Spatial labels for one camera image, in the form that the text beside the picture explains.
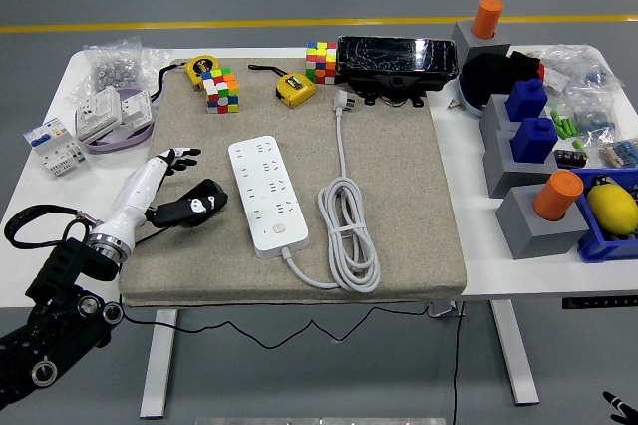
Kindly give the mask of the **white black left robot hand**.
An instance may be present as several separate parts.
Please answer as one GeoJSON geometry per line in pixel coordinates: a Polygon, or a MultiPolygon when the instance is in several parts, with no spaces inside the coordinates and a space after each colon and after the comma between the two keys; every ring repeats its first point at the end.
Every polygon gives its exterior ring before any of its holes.
{"type": "Polygon", "coordinates": [[[139,167],[127,178],[106,221],[91,232],[88,244],[125,256],[135,248],[136,229],[146,222],[157,228],[199,225],[220,211],[228,195],[209,179],[177,201],[152,207],[164,178],[194,166],[194,157],[199,154],[195,148],[171,148],[139,167]]]}

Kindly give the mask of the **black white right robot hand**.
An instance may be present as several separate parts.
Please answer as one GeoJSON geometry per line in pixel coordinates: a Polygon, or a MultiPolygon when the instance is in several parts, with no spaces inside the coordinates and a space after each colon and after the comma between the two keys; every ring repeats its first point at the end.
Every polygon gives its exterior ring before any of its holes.
{"type": "Polygon", "coordinates": [[[638,411],[635,408],[608,391],[603,391],[602,396],[615,410],[615,413],[610,415],[614,422],[623,425],[638,424],[638,411]]]}

